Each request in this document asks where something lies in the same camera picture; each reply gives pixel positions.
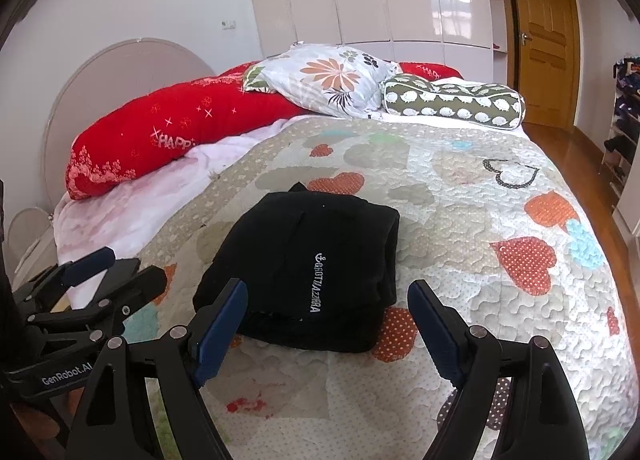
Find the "black pants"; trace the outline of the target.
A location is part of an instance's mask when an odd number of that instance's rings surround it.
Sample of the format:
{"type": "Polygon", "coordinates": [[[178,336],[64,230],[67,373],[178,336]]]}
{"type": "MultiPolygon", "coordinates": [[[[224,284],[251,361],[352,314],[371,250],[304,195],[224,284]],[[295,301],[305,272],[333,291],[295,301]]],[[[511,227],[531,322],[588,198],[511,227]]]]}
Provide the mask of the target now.
{"type": "Polygon", "coordinates": [[[236,278],[248,292],[239,334],[300,350],[365,353],[397,301],[400,215],[295,184],[270,192],[221,243],[193,297],[212,304],[236,278]]]}

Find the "white pink bed sheet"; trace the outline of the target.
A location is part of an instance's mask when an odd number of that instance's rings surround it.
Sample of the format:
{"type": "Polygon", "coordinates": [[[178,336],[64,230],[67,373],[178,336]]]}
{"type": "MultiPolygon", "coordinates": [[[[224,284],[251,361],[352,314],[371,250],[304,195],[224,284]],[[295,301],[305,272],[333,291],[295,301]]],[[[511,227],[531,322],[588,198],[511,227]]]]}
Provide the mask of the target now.
{"type": "Polygon", "coordinates": [[[167,274],[168,286],[146,311],[192,314],[191,298],[231,226],[265,194],[308,183],[308,137],[334,121],[302,116],[198,146],[159,170],[101,197],[63,197],[53,215],[58,261],[76,261],[108,246],[167,274]]]}

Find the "red long Christmas pillow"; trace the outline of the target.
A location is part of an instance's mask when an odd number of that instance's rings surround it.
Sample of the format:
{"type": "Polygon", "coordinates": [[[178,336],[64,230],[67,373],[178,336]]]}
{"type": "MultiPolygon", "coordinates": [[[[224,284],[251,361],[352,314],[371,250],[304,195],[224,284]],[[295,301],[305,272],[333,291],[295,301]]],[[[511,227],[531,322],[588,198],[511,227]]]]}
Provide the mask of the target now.
{"type": "MultiPolygon", "coordinates": [[[[102,196],[151,173],[201,144],[213,144],[312,111],[278,93],[242,90],[245,71],[259,61],[154,90],[130,100],[80,133],[70,148],[65,187],[73,200],[102,196]]],[[[459,73],[443,64],[398,62],[429,81],[459,73]]]]}

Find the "heart patterned quilt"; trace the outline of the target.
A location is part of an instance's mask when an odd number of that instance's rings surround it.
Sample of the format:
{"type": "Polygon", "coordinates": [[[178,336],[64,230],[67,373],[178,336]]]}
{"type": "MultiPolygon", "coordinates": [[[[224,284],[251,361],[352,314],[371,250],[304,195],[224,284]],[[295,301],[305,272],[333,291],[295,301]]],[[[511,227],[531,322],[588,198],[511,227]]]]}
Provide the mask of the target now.
{"type": "MultiPolygon", "coordinates": [[[[198,280],[232,225],[294,184],[400,215],[396,284],[427,281],[469,324],[552,344],[606,459],[636,420],[639,382],[615,281],[561,173],[524,135],[311,118],[215,177],[141,251],[162,297],[126,323],[131,342],[193,316],[198,280]]],[[[292,350],[240,336],[202,395],[237,459],[419,459],[454,397],[400,298],[366,354],[292,350]]]]}

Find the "white cluttered shelf unit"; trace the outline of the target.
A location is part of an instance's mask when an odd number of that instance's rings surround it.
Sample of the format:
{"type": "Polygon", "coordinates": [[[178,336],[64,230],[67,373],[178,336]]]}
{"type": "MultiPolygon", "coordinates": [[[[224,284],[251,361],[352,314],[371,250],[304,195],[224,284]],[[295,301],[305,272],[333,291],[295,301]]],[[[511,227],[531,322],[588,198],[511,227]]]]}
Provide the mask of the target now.
{"type": "Polygon", "coordinates": [[[621,232],[639,237],[639,56],[613,64],[613,112],[600,168],[610,176],[621,232]]]}

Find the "olive green patterned bolster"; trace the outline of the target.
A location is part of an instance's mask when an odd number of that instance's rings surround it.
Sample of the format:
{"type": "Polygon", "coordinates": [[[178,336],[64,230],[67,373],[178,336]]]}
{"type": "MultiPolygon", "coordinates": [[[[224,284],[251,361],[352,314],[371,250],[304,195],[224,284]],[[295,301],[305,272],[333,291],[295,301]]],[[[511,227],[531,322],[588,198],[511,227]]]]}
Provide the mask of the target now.
{"type": "Polygon", "coordinates": [[[525,99],[506,85],[460,78],[427,81],[411,73],[384,83],[382,108],[395,116],[438,116],[498,130],[515,130],[526,116],[525,99]]]}

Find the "white floral pillow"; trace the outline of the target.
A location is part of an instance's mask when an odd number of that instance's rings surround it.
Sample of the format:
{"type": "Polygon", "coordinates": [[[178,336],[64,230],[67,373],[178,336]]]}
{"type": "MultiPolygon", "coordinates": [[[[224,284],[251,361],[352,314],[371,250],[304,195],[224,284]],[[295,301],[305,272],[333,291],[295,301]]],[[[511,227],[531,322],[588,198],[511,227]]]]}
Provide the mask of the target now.
{"type": "Polygon", "coordinates": [[[327,116],[365,119],[381,109],[383,84],[400,72],[397,62],[352,46],[296,43],[248,68],[242,90],[278,93],[327,116]]]}

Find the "wooden door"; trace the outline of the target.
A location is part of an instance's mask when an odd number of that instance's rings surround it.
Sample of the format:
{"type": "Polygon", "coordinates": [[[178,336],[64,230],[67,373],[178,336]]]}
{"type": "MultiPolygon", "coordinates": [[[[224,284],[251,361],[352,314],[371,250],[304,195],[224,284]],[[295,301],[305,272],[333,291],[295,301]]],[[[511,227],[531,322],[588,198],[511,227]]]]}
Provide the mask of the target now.
{"type": "Polygon", "coordinates": [[[506,0],[513,84],[530,124],[574,128],[580,70],[576,0],[506,0]]]}

